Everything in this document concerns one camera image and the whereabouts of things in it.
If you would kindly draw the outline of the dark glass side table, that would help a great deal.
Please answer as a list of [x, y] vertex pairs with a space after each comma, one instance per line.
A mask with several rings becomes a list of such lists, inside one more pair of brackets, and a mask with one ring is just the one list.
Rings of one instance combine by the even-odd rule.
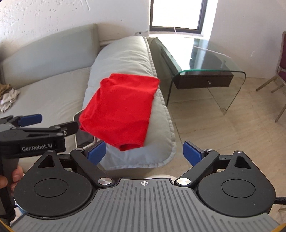
[[207, 89], [225, 113], [246, 80], [233, 59], [208, 40], [156, 37], [149, 46], [157, 76], [168, 85], [166, 104], [173, 88]]

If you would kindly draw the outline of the red long-sleeve shirt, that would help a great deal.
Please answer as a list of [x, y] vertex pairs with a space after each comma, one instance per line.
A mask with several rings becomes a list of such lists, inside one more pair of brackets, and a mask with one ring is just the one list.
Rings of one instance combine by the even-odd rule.
[[134, 74], [104, 78], [80, 115], [80, 129], [120, 151], [143, 147], [159, 83]]

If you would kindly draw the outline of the beige crumpled garment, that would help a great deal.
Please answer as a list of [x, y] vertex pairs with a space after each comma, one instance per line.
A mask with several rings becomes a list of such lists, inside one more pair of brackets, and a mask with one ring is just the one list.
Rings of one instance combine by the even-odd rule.
[[3, 95], [1, 99], [1, 113], [5, 113], [12, 107], [13, 103], [18, 99], [19, 94], [19, 90], [12, 88], [9, 92]]

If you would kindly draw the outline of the smartphone with beige case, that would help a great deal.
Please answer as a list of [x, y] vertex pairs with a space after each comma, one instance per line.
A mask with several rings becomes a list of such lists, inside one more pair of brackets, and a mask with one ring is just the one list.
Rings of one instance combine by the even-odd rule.
[[90, 147], [97, 142], [96, 137], [80, 129], [80, 115], [83, 111], [83, 109], [80, 110], [73, 117], [73, 120], [78, 123], [78, 131], [75, 134], [76, 148]]

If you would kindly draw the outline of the maroon metal-frame chair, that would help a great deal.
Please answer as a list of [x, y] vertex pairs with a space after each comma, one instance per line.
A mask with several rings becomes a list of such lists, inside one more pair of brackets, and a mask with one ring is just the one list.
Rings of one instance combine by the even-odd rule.
[[276, 81], [277, 79], [280, 80], [281, 84], [277, 88], [272, 90], [271, 93], [274, 93], [282, 87], [285, 87], [285, 34], [286, 32], [284, 31], [282, 33], [281, 48], [278, 63], [275, 70], [275, 75], [271, 79], [266, 81], [264, 84], [262, 84], [260, 87], [258, 87], [256, 89], [256, 92], [267, 86], [269, 83]]

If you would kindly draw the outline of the brown crumpled garment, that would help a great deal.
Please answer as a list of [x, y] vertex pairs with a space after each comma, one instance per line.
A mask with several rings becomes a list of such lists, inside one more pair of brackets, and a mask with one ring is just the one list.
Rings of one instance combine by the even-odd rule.
[[9, 92], [12, 89], [10, 84], [4, 85], [0, 84], [0, 99], [2, 99], [3, 95]]

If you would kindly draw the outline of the grey-green sofa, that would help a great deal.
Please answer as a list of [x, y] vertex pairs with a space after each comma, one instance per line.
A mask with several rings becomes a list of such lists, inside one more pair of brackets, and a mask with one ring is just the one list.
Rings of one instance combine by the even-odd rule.
[[[90, 24], [39, 39], [1, 62], [1, 83], [20, 93], [3, 116], [41, 114], [41, 126], [73, 119], [113, 73], [156, 76], [148, 41], [129, 36], [100, 47], [97, 26]], [[162, 92], [158, 90], [144, 146], [120, 151], [110, 145], [100, 162], [106, 171], [157, 168], [171, 162], [176, 138]]]

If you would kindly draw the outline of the dark framed window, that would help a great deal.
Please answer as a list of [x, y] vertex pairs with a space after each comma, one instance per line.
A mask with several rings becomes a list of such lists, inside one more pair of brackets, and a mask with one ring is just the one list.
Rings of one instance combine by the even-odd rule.
[[206, 0], [150, 1], [150, 31], [200, 34], [206, 15]]

